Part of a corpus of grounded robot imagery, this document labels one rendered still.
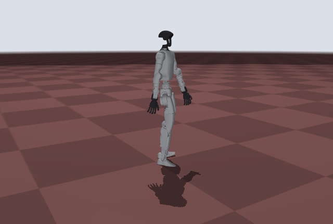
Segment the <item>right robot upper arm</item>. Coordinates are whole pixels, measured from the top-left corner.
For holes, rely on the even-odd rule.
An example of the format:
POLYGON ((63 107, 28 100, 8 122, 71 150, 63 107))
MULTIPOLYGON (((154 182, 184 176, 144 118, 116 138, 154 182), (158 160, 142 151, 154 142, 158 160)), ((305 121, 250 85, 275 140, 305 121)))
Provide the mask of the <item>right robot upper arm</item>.
MULTIPOLYGON (((162 64, 163 64, 163 61, 165 60, 165 52, 158 52, 156 53, 156 64, 155 64, 155 71, 154 71, 154 75, 156 73, 159 73, 160 74, 160 79, 162 79, 162 74, 160 73, 160 70, 162 68, 162 64)), ((153 75, 153 76, 154 76, 153 75)))

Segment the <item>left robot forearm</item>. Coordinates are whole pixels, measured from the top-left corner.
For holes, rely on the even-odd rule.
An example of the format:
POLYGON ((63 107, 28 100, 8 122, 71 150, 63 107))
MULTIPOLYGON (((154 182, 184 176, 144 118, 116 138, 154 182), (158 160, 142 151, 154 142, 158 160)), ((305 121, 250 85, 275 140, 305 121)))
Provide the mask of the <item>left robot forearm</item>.
POLYGON ((183 80, 183 77, 182 77, 182 73, 179 74, 177 77, 176 77, 177 81, 178 81, 178 85, 179 87, 181 88, 181 91, 184 92, 185 91, 185 83, 184 83, 184 80, 183 80))

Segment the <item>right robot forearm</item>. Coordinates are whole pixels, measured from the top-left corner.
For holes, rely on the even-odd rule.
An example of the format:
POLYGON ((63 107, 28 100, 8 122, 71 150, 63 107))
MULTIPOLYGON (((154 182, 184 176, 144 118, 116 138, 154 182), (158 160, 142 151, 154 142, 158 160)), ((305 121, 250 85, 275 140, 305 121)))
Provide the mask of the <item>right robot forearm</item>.
POLYGON ((158 93, 159 93, 159 86, 160 86, 160 74, 159 73, 156 73, 154 75, 154 78, 153 78, 153 90, 152 90, 152 93, 153 93, 153 98, 154 99, 157 99, 158 98, 158 93))

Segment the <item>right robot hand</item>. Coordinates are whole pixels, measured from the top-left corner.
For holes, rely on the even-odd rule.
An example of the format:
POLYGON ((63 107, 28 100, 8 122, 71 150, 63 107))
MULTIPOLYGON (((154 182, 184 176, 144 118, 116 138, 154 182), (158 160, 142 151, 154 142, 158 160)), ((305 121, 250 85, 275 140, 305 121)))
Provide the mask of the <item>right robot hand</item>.
POLYGON ((149 113, 151 113, 151 111, 152 111, 151 114, 153 114, 153 112, 154 112, 154 110, 155 110, 155 112, 154 112, 154 114, 155 114, 155 113, 156 113, 156 108, 157 108, 157 110, 159 110, 159 106, 158 106, 158 102, 157 102, 158 98, 157 98, 157 99, 154 99, 154 98, 153 98, 153 94, 152 94, 151 99, 152 99, 152 101, 150 102, 149 109, 148 109, 147 112, 149 112, 149 110, 150 110, 150 108, 151 108, 151 110, 150 110, 149 113), (153 110, 152 110, 152 108, 153 108, 153 110))

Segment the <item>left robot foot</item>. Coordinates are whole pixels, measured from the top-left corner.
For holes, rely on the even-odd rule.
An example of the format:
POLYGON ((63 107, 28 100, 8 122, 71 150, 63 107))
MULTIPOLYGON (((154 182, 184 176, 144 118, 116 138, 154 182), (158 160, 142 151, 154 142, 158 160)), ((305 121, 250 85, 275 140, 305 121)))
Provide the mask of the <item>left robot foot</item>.
MULTIPOLYGON (((157 158, 161 158, 161 155, 162 155, 162 152, 159 152, 157 158)), ((168 152, 167 157, 173 156, 173 155, 175 155, 175 152, 168 152)))

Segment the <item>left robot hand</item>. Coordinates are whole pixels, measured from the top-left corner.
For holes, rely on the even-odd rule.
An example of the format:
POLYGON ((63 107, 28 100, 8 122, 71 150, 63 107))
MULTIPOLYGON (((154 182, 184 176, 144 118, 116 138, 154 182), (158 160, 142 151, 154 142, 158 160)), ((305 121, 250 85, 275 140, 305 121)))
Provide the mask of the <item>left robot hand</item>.
POLYGON ((189 95, 189 93, 187 93, 187 88, 185 88, 185 91, 182 92, 183 93, 183 99, 184 99, 184 105, 189 105, 191 104, 191 100, 192 100, 192 97, 189 95), (191 100, 190 100, 191 99, 191 100), (188 101, 188 102, 187 102, 188 101), (189 103, 190 102, 190 103, 189 103))

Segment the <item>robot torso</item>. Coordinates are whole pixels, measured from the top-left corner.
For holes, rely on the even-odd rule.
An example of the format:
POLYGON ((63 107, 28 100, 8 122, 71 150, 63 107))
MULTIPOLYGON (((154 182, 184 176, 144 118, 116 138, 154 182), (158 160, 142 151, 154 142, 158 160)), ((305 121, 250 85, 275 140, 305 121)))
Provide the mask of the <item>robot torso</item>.
POLYGON ((164 50, 167 48, 162 48, 162 49, 163 50, 158 51, 158 52, 165 52, 165 60, 163 61, 162 68, 160 70, 160 73, 163 76, 161 79, 161 80, 163 80, 163 83, 161 84, 160 97, 162 97, 162 95, 164 93, 167 93, 168 96, 172 97, 172 89, 170 87, 171 82, 167 82, 167 81, 170 81, 173 78, 174 55, 171 50, 169 50, 169 51, 164 50))

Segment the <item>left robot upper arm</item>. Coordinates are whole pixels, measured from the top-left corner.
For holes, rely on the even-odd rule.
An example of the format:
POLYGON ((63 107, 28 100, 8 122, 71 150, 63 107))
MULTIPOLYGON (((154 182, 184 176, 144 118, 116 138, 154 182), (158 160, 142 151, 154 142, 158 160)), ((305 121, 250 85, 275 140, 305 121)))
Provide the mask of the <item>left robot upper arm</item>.
MULTIPOLYGON (((172 51, 173 52, 173 51, 172 51)), ((174 69, 173 69, 173 73, 174 75, 178 76, 179 74, 182 73, 181 69, 180 68, 177 68, 177 62, 176 62, 176 59, 175 59, 175 54, 173 52, 173 55, 174 55, 174 69)))

